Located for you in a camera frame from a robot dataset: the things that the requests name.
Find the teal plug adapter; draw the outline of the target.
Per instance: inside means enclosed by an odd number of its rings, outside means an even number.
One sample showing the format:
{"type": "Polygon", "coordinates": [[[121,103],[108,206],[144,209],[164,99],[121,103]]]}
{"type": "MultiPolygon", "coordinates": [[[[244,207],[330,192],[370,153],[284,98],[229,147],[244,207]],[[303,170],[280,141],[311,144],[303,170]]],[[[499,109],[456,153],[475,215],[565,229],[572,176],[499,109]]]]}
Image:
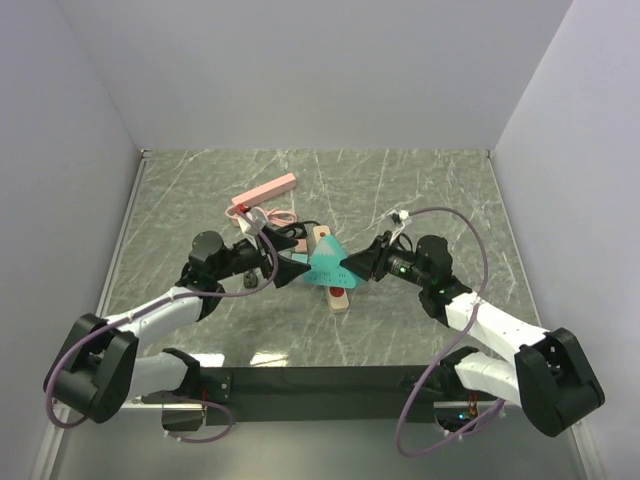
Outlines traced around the teal plug adapter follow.
{"type": "Polygon", "coordinates": [[[305,253],[292,253],[290,258],[293,261],[304,263],[304,264],[307,264],[309,261],[309,256],[305,253]]]}

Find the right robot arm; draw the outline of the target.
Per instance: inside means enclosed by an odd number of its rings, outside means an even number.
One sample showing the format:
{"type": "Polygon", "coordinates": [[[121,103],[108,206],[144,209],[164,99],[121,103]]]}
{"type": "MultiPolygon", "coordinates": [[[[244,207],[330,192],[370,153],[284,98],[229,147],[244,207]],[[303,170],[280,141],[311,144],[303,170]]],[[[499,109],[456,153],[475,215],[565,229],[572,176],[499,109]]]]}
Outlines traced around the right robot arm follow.
{"type": "Polygon", "coordinates": [[[425,235],[408,250],[398,242],[402,235],[401,230],[387,231],[368,248],[348,255],[330,231],[318,225],[305,265],[318,277],[334,266],[341,277],[380,281],[392,275],[416,285],[429,317],[493,351],[487,356],[452,342],[414,381],[411,400],[428,391],[452,399],[485,393],[520,407],[549,437],[604,405],[604,390],[572,332],[530,325],[484,301],[454,275],[445,238],[425,235]]]}

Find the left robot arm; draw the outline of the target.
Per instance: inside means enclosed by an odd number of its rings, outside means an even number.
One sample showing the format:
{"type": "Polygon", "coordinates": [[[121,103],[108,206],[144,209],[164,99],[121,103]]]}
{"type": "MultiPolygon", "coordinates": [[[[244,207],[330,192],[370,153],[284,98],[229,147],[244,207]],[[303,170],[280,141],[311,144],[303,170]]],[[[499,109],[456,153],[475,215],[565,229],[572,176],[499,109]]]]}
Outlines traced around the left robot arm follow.
{"type": "Polygon", "coordinates": [[[165,392],[176,401],[200,401],[205,388],[200,363],[176,349],[147,359],[147,343],[210,315],[228,297],[222,280],[258,269],[267,283],[283,287],[309,271],[309,265],[284,258],[298,244],[287,228],[264,227],[227,247],[215,231],[198,234],[175,286],[147,304],[112,319],[81,316],[72,326],[45,380],[46,413],[59,401],[83,420],[103,423],[130,397],[165,392]]]}

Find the brown pink plug adapter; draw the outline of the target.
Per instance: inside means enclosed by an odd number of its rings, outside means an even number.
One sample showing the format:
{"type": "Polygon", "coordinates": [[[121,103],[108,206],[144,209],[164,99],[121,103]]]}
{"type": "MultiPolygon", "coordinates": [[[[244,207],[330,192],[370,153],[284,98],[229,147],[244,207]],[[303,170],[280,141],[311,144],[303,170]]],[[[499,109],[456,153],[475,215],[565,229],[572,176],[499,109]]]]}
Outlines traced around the brown pink plug adapter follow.
{"type": "Polygon", "coordinates": [[[298,239],[297,244],[294,247],[295,253],[307,254],[308,253],[308,241],[306,239],[298,239]]]}

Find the teal triangular power strip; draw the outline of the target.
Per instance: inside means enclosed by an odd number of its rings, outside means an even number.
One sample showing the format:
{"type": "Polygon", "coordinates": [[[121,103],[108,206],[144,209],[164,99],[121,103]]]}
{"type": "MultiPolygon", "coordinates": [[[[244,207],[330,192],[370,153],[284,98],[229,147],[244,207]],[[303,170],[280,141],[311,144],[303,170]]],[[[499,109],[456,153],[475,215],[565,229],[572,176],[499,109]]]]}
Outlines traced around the teal triangular power strip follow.
{"type": "Polygon", "coordinates": [[[348,257],[339,241],[333,235],[325,235],[317,242],[310,256],[310,270],[302,276],[312,285],[355,289],[362,280],[341,265],[348,257]]]}

